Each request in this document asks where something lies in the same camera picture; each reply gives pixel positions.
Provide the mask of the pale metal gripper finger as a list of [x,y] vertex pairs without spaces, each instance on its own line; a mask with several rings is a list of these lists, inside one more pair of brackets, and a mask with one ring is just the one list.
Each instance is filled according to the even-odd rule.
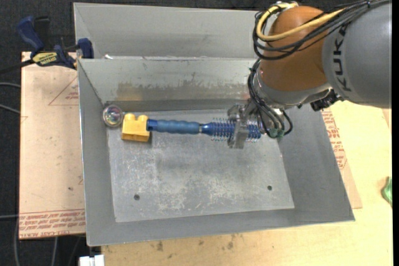
[[236,104],[227,111],[228,118],[246,118],[248,116],[247,105]]
[[228,146],[233,149],[243,149],[249,136],[249,129],[245,122],[237,120],[235,122],[234,131],[228,140]]

